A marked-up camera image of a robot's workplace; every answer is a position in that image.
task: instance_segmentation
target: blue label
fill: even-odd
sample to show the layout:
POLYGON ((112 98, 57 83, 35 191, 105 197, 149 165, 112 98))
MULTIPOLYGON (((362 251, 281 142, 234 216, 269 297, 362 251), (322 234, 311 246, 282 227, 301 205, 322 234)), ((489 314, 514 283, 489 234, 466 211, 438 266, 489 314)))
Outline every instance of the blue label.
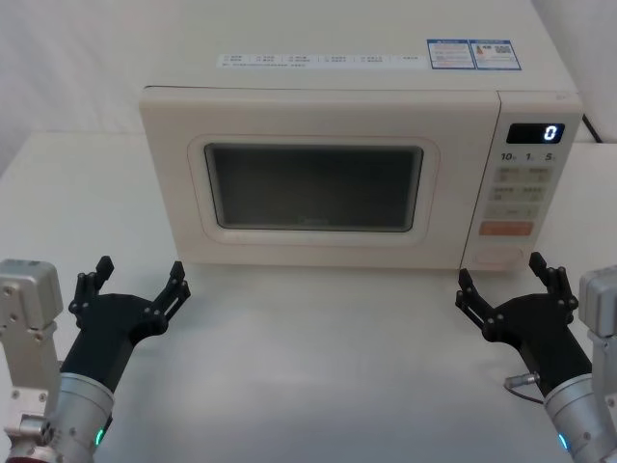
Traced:
POLYGON ((433 69, 475 70, 467 39, 429 39, 426 44, 433 69))
POLYGON ((469 49, 478 70, 521 70, 521 63, 510 41, 472 39, 469 49))

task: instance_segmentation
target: label sticker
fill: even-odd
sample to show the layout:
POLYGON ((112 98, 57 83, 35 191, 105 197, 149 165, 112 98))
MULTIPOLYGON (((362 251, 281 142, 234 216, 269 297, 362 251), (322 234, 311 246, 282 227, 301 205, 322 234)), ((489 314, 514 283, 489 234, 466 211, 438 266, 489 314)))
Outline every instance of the label sticker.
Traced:
POLYGON ((478 70, 521 70, 510 41, 470 40, 469 47, 478 70))
POLYGON ((415 55, 219 55, 217 68, 238 69, 428 69, 415 55))
POLYGON ((475 69, 468 40, 430 39, 426 42, 433 69, 475 69))

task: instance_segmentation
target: white wall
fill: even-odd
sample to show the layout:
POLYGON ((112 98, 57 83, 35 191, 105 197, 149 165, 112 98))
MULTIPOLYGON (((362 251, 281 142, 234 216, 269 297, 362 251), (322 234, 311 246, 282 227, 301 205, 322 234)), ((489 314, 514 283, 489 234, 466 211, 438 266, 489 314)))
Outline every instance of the white wall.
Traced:
MULTIPOLYGON (((617 1, 534 2, 590 118, 617 141, 617 1)), ((141 131, 137 97, 177 8, 172 0, 0 0, 0 173, 33 129, 141 131)))
POLYGON ((605 142, 617 143, 617 1, 533 3, 577 82, 587 116, 605 142))

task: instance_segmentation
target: microwave control panel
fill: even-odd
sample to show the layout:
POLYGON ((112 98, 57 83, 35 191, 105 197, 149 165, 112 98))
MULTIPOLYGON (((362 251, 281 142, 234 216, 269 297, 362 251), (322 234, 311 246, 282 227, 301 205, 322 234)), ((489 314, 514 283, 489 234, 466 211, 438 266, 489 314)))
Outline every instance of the microwave control panel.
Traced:
POLYGON ((507 270, 526 264, 581 118, 576 104, 563 109, 522 114, 520 104, 503 105, 462 266, 507 270))

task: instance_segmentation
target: microwave oven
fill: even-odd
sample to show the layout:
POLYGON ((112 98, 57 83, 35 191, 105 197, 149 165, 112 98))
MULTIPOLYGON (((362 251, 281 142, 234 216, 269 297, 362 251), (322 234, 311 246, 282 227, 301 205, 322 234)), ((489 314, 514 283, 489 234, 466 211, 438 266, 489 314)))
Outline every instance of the microwave oven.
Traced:
POLYGON ((181 258, 509 270, 582 116, 528 0, 186 0, 140 110, 181 258))

